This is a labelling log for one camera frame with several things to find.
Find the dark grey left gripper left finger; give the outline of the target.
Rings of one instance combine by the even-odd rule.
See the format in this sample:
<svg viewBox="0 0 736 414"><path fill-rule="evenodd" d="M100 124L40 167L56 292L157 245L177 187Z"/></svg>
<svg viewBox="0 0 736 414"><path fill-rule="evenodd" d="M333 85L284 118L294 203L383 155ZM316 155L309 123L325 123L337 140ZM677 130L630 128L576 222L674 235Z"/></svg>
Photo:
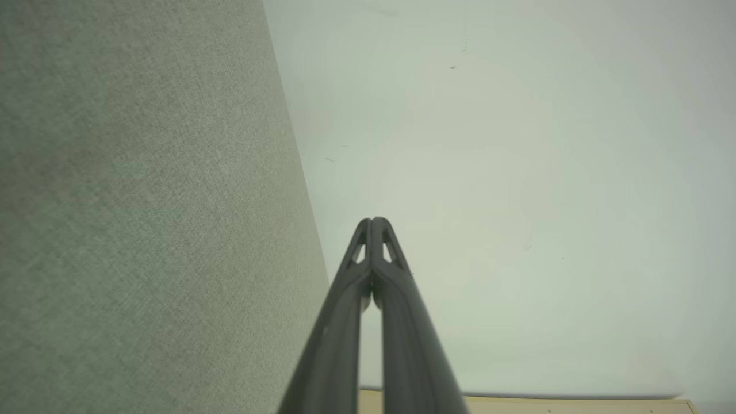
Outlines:
<svg viewBox="0 0 736 414"><path fill-rule="evenodd" d="M371 219L356 226L329 287L278 414L357 414L361 314L371 296Z"/></svg>

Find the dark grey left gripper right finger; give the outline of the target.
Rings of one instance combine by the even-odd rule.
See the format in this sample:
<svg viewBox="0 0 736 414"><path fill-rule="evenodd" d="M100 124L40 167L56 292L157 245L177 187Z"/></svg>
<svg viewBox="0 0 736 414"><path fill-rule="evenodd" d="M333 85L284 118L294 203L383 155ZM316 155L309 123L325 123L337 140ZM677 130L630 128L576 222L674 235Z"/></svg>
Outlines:
<svg viewBox="0 0 736 414"><path fill-rule="evenodd" d="M384 414L470 414L389 220L371 221L373 297L382 312Z"/></svg>

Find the light wooden board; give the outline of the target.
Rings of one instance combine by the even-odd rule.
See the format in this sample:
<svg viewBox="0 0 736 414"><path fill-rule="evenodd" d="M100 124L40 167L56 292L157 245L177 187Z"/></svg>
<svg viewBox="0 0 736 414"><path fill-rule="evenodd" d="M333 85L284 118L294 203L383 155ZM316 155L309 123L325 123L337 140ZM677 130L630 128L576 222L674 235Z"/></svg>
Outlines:
<svg viewBox="0 0 736 414"><path fill-rule="evenodd" d="M463 399L469 414L700 414L688 399Z"/></svg>

